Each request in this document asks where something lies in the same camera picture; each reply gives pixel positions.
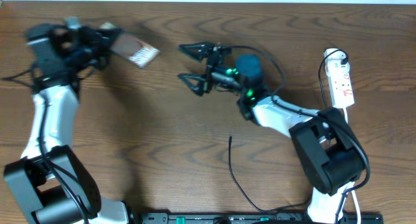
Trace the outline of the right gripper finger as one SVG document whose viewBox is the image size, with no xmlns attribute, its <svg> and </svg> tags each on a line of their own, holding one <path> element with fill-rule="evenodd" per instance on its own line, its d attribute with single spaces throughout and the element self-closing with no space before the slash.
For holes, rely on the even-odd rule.
<svg viewBox="0 0 416 224">
<path fill-rule="evenodd" d="M 215 45 L 212 42 L 199 42 L 195 44 L 181 44 L 178 46 L 178 49 L 183 54 L 201 62 L 208 57 L 214 47 Z"/>
<path fill-rule="evenodd" d="M 196 95 L 202 96 L 205 93 L 206 75 L 180 73 L 177 77 Z"/>
</svg>

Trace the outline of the Galaxy S25 Ultra smartphone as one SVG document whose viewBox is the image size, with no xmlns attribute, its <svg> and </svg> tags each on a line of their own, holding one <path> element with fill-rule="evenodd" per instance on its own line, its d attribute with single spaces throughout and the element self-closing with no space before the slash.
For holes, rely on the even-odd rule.
<svg viewBox="0 0 416 224">
<path fill-rule="evenodd" d="M 148 66 L 160 51 L 130 32 L 106 22 L 96 31 L 98 42 L 105 51 L 115 54 L 140 69 Z"/>
</svg>

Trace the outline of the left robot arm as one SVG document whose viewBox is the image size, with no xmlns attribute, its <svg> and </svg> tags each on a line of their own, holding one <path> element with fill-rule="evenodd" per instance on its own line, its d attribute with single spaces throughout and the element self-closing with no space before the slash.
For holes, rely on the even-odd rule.
<svg viewBox="0 0 416 224">
<path fill-rule="evenodd" d="M 99 188 L 72 149 L 79 107 L 79 73 L 104 69 L 119 28 L 40 24 L 29 29 L 27 45 L 36 60 L 31 76 L 34 120 L 21 158 L 3 176 L 29 223 L 133 223 L 123 201 L 100 195 Z"/>
</svg>

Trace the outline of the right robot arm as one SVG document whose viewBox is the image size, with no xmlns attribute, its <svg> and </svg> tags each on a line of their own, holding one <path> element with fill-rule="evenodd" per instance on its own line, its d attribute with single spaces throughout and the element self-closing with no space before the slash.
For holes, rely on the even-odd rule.
<svg viewBox="0 0 416 224">
<path fill-rule="evenodd" d="M 181 44 L 185 55 L 205 62 L 201 75 L 181 73 L 179 78 L 198 96 L 213 88 L 239 93 L 237 105 L 244 119 L 288 136 L 302 169 L 313 187 L 307 216 L 315 223 L 340 223 L 349 195 L 370 179 L 369 158 L 337 107 L 324 110 L 302 108 L 282 100 L 277 90 L 264 83 L 260 56 L 277 62 L 256 48 L 240 55 L 233 66 L 224 64 L 234 46 L 199 42 Z"/>
</svg>

